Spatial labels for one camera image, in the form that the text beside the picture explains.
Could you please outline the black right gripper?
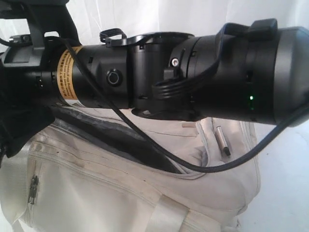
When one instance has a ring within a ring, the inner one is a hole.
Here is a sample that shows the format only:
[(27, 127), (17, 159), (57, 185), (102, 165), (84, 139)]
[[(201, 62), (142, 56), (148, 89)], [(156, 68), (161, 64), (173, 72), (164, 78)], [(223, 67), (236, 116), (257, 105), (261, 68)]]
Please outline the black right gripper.
[(54, 122), (56, 96), (50, 49), (8, 48), (0, 56), (0, 155), (13, 157), (36, 133)]

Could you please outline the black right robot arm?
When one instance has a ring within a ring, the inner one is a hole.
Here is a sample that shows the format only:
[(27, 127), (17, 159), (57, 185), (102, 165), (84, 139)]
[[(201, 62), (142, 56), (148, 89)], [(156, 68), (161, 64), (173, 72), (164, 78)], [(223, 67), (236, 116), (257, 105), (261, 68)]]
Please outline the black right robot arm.
[(0, 56), (0, 152), (14, 156), (54, 121), (52, 107), (132, 109), (157, 120), (206, 116), (275, 125), (309, 115), (309, 31), (275, 19), (196, 37), (100, 33), (82, 46), (71, 19), (30, 22)]

